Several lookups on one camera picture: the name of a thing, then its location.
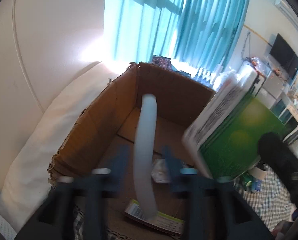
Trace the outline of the green white medicine box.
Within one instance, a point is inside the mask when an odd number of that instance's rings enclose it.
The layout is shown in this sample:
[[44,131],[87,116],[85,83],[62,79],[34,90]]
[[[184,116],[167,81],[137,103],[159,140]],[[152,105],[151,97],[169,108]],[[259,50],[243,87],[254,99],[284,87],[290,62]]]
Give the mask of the green white medicine box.
[[230,76],[186,129],[183,144],[203,176],[235,179],[259,162],[258,140],[269,132],[282,138],[286,128]]

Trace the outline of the white pillow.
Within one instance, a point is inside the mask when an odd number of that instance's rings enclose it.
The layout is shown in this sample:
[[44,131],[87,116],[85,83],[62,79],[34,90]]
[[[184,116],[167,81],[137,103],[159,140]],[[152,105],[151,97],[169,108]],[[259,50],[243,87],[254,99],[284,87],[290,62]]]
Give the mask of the white pillow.
[[0,210],[19,232],[48,194],[47,169],[76,120],[88,105],[118,77],[99,63],[77,77],[52,101],[35,130],[9,167],[0,194]]

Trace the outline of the checkered bed cloth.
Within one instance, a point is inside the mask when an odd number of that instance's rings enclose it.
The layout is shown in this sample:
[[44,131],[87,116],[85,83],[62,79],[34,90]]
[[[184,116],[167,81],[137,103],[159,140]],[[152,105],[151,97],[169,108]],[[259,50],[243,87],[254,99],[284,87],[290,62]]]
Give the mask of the checkered bed cloth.
[[295,206],[290,200],[290,194],[273,172],[266,166],[267,173],[261,181],[260,191],[252,191],[246,187],[248,173],[244,173],[234,180],[236,190],[243,196],[248,205],[260,217],[270,231],[282,220],[291,220]]

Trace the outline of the crumpled white tissue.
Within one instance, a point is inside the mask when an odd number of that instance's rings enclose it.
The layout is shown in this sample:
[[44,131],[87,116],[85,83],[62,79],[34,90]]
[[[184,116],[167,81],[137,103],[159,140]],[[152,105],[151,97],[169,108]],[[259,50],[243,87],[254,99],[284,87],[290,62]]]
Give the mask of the crumpled white tissue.
[[151,177],[155,183],[169,184],[169,170],[166,166],[165,159],[155,159],[152,165]]

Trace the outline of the white suitcase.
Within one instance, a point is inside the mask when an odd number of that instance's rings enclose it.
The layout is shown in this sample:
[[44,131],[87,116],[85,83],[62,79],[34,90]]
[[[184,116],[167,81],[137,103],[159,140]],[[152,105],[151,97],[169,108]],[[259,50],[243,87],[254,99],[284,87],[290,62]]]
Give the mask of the white suitcase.
[[252,96],[256,96],[259,74],[252,65],[243,64],[236,73],[236,79],[240,88]]

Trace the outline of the flat green white package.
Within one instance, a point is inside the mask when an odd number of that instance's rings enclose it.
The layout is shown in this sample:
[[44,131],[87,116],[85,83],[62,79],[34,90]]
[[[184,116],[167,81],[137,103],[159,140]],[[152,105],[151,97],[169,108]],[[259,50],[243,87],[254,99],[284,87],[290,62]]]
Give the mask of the flat green white package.
[[158,211],[155,217],[147,219],[138,202],[134,199],[129,202],[124,211],[124,215],[139,223],[170,235],[180,236],[184,230],[185,222],[183,220],[171,217],[160,211]]

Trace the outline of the brown cardboard box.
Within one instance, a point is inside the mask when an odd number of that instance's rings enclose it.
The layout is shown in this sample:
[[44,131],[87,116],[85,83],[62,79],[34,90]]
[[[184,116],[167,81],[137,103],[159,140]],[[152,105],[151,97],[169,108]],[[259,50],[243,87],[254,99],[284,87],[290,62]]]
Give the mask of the brown cardboard box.
[[[52,156],[48,172],[52,182],[60,176],[85,177],[94,168],[109,164],[119,146],[129,146],[123,188],[118,198],[106,202],[109,233],[122,239],[176,239],[124,215],[130,201],[136,199],[133,146],[144,94],[153,94],[157,101],[153,160],[162,159],[162,150],[168,146],[173,156],[189,167],[194,166],[182,136],[215,92],[188,77],[140,63],[131,65],[82,111]],[[168,185],[154,182],[152,185],[158,210],[184,220],[184,201],[174,198]]]

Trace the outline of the teal window curtain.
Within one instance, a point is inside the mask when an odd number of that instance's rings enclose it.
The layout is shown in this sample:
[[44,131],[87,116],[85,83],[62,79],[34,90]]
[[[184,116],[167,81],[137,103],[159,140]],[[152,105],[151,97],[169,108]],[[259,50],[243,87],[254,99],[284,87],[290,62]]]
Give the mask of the teal window curtain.
[[148,62],[163,56],[198,72],[229,63],[250,0],[105,0],[110,59]]

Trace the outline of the black wall television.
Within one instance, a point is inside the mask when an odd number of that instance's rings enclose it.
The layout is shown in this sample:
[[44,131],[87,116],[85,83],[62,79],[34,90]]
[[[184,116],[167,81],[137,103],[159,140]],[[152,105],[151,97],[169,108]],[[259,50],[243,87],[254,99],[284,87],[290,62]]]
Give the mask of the black wall television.
[[291,79],[295,77],[298,70],[298,56],[280,34],[276,35],[270,55],[281,65]]

